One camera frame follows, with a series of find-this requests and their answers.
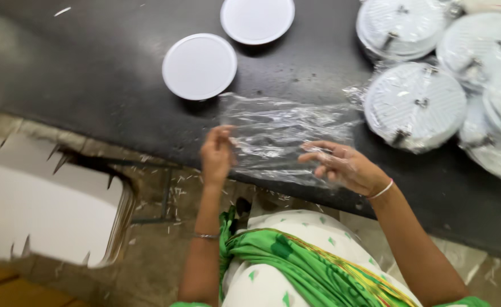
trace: black table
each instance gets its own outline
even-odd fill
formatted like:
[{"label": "black table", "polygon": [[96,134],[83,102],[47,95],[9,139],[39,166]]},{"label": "black table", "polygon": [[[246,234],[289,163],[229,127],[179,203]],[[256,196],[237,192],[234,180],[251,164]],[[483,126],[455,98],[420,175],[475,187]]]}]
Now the black table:
[{"label": "black table", "polygon": [[[355,38],[357,0],[295,0],[281,39],[245,47],[229,40],[238,72],[229,90],[307,103],[344,102],[342,89],[371,66]],[[199,147],[218,124],[218,101],[183,101],[163,83],[172,44],[208,32],[227,38],[222,0],[0,0],[0,111],[199,167]],[[70,11],[53,15],[66,8]],[[394,178],[426,231],[501,257],[501,180],[451,141],[413,155],[356,129],[356,147]],[[349,191],[235,175],[294,197],[374,217]]]}]

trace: wrapped plates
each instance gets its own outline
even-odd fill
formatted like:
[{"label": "wrapped plates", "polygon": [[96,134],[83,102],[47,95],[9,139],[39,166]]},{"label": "wrapped plates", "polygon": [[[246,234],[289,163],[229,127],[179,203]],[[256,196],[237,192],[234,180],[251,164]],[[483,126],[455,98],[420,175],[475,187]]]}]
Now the wrapped plates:
[{"label": "wrapped plates", "polygon": [[466,120],[459,130],[460,147],[485,170],[501,178],[501,129],[486,115],[482,96],[469,100]]},{"label": "wrapped plates", "polygon": [[372,56],[409,61],[431,52],[446,24],[437,0],[367,0],[358,12],[356,31]]},{"label": "wrapped plates", "polygon": [[364,101],[370,129],[387,143],[414,153],[439,147],[466,115],[457,80],[425,63],[404,63],[372,82]]},{"label": "wrapped plates", "polygon": [[480,91],[501,71],[501,13],[458,19],[436,49],[440,65],[463,86]]}]

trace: clear plastic film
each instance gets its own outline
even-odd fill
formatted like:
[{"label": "clear plastic film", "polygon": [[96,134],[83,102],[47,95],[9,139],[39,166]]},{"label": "clear plastic film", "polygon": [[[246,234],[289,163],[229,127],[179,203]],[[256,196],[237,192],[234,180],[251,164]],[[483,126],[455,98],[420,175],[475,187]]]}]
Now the clear plastic film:
[{"label": "clear plastic film", "polygon": [[411,61],[429,54],[459,13],[451,1],[366,0],[356,32],[372,61]]},{"label": "clear plastic film", "polygon": [[353,127],[362,122],[356,119],[353,105],[314,105],[233,93],[222,94],[220,99],[221,124],[236,126],[232,133],[235,172],[264,180],[336,187],[314,176],[318,162],[300,164],[297,159],[305,152],[329,153],[320,148],[304,149],[304,142],[328,140],[352,146]]},{"label": "clear plastic film", "polygon": [[501,178],[501,129],[486,114],[483,97],[469,98],[466,120],[459,130],[459,147],[485,170]]},{"label": "clear plastic film", "polygon": [[457,80],[429,63],[377,66],[368,87],[344,91],[362,106],[370,129],[386,143],[421,154],[441,146],[459,129],[466,96]]}]

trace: concrete floor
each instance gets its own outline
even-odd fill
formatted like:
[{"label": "concrete floor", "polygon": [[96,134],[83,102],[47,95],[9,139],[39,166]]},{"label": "concrete floor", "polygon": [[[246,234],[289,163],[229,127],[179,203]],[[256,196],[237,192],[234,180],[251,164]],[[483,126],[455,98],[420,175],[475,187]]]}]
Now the concrete floor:
[{"label": "concrete floor", "polygon": [[[138,152],[0,114],[0,137],[10,133],[48,138],[90,156],[161,162],[160,159]],[[104,269],[90,270],[38,255],[6,265],[16,268],[31,281],[62,290],[92,305],[167,307],[174,302],[201,196],[199,172],[185,168],[174,171],[171,178],[166,178],[163,170],[124,167],[118,168],[118,171],[132,178],[138,189],[138,205],[134,216],[160,216],[162,183],[172,180],[173,187],[179,188],[177,192],[180,193],[175,193],[170,198],[169,215],[179,218],[180,222],[128,228],[118,261]],[[232,180],[226,183],[224,191],[222,209],[228,208],[239,196],[252,199],[256,193],[260,193],[283,207],[323,210],[338,217],[359,236],[364,247],[383,270],[404,282],[377,221],[319,207]],[[489,301],[492,306],[501,306],[500,259],[474,248],[438,238],[432,239],[469,285],[473,295]]]}]

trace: green fabric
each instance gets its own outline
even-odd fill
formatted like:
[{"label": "green fabric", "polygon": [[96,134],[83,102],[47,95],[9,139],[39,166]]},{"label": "green fabric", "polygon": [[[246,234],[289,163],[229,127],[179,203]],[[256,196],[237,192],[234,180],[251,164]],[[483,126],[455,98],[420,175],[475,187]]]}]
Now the green fabric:
[{"label": "green fabric", "polygon": [[[233,257],[277,268],[313,307],[416,306],[380,276],[275,229],[256,229],[233,235],[235,209],[220,215],[220,296],[222,280]],[[468,297],[468,307],[488,307]]]},{"label": "green fabric", "polygon": [[437,306],[434,306],[434,307],[450,307],[450,306],[453,306],[453,307],[491,307],[491,305],[489,305],[489,303],[483,301],[483,300],[480,300],[479,298],[475,297],[475,296],[469,296],[469,297],[465,297],[461,300],[458,300],[454,303],[449,303],[449,304],[442,304],[442,305],[437,305]]},{"label": "green fabric", "polygon": [[171,307],[210,307],[207,304],[204,303],[184,303],[184,302],[177,302],[171,305]]}]

